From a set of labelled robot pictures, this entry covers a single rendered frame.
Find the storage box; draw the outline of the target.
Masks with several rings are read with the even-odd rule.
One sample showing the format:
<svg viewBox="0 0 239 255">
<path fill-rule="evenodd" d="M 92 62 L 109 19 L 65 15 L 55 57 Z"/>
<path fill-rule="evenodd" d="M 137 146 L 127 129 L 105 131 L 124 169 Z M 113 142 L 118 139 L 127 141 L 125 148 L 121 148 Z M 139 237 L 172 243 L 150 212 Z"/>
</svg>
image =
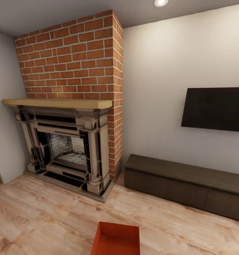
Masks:
<svg viewBox="0 0 239 255">
<path fill-rule="evenodd" d="M 140 255 L 139 227 L 100 221 L 91 255 Z"/>
</svg>

